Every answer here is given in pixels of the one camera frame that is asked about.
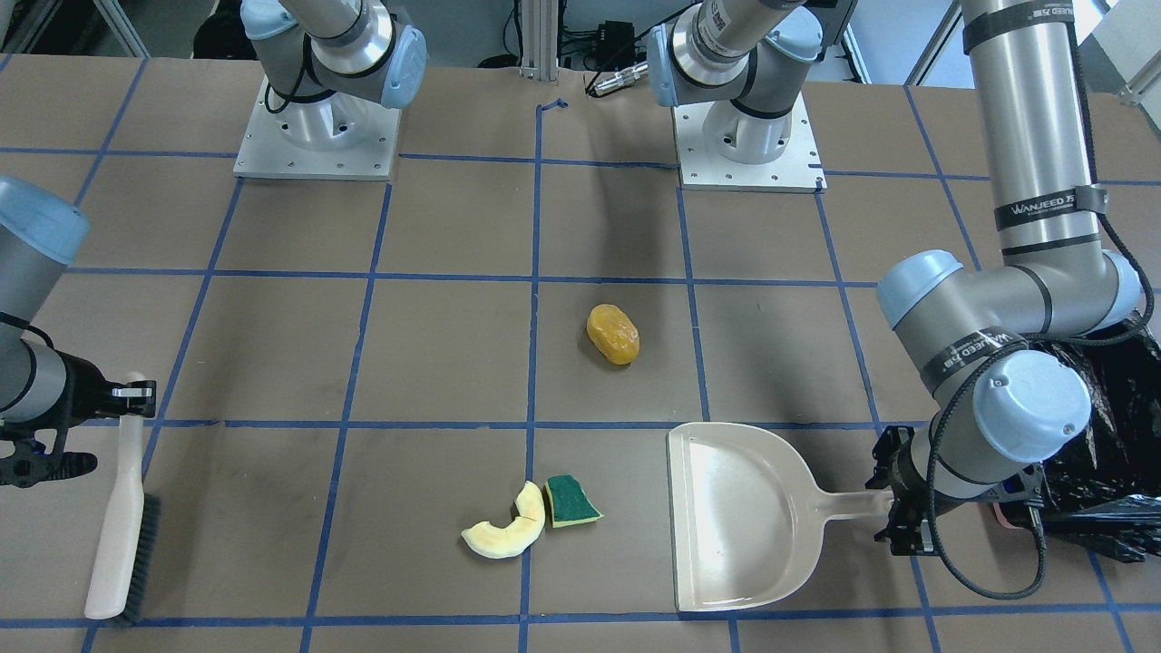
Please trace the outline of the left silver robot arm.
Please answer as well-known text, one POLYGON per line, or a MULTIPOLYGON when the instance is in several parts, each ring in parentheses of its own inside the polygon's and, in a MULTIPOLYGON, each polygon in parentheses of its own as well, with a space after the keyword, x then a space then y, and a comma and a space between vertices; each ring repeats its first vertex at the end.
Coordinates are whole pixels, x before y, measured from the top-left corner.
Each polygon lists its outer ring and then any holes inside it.
POLYGON ((830 521, 886 518, 894 555, 950 567, 938 517, 967 502, 1021 502, 1038 555, 1048 543, 1039 491, 1004 483, 1033 471, 1089 425, 1082 376, 1037 340, 1112 346, 1146 329, 1145 271, 1106 220, 1069 1, 962 1, 990 165, 1003 266, 969 271, 944 249, 884 274, 877 300, 940 406, 928 426, 887 426, 863 491, 824 491, 799 451, 762 426, 697 422, 668 435, 676 605, 742 610, 787 598, 812 576, 830 521))

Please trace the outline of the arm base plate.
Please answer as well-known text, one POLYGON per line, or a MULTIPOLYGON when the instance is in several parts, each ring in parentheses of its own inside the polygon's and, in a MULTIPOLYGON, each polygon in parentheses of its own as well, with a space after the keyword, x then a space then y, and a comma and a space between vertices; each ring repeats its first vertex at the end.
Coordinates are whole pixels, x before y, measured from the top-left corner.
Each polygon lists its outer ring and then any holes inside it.
POLYGON ((684 189, 828 189, 801 93, 788 114, 770 120, 747 115, 729 101, 679 106, 671 114, 684 189))
POLYGON ((291 103, 264 78, 233 165, 237 177, 266 180, 389 181, 394 175, 402 109, 336 93, 291 103), (277 114, 269 110, 273 101, 277 114))

